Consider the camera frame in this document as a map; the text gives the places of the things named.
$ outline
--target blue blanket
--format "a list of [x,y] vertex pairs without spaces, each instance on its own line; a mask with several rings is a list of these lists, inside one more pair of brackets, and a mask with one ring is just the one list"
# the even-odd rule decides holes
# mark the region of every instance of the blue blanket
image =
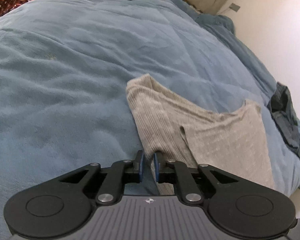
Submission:
[[[265,107],[258,78],[267,77],[197,16],[181,0],[34,0],[0,18],[0,239],[13,194],[87,163],[134,158],[142,145],[125,87],[145,73],[207,110],[257,101],[278,190],[300,186],[300,159]],[[127,193],[156,193],[147,177]]]

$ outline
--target folded clothing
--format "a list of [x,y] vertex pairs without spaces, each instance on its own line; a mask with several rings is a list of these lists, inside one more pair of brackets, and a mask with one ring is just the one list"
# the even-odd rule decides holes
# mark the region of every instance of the folded clothing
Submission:
[[[161,151],[189,167],[207,163],[273,188],[260,106],[246,100],[233,113],[207,111],[156,82],[149,74],[127,85],[127,100],[146,157]],[[171,194],[168,185],[158,185]]]
[[268,108],[286,146],[300,158],[300,133],[290,91],[277,82],[277,89],[269,101]]

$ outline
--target triangular cutout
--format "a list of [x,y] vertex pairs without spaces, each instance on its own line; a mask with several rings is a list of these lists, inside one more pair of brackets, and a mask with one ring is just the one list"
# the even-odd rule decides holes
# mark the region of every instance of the triangular cutout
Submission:
[[233,179],[231,177],[228,177],[218,171],[210,171],[213,176],[221,183],[221,184],[228,184],[228,183],[234,183],[238,182],[236,179]]
[[83,171],[79,171],[76,174],[73,174],[63,180],[61,180],[60,182],[66,182],[66,183],[73,183],[73,184],[77,184],[80,182],[80,180],[82,180],[82,178],[88,173],[89,170],[83,170]]

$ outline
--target metal screw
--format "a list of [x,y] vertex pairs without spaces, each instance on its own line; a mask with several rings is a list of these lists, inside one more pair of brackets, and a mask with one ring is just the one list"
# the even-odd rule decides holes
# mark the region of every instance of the metal screw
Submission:
[[98,196],[98,200],[101,202],[109,202],[113,200],[113,196],[111,194],[101,194]]
[[190,193],[190,194],[186,195],[186,199],[191,202],[196,202],[201,199],[201,196],[196,193]]

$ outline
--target dark gray cloth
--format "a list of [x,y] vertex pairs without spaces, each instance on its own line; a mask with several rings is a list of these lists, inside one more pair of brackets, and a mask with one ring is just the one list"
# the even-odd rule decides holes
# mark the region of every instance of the dark gray cloth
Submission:
[[290,91],[287,86],[277,82],[277,89],[271,97],[268,108],[285,144],[300,157],[298,119],[293,109]]

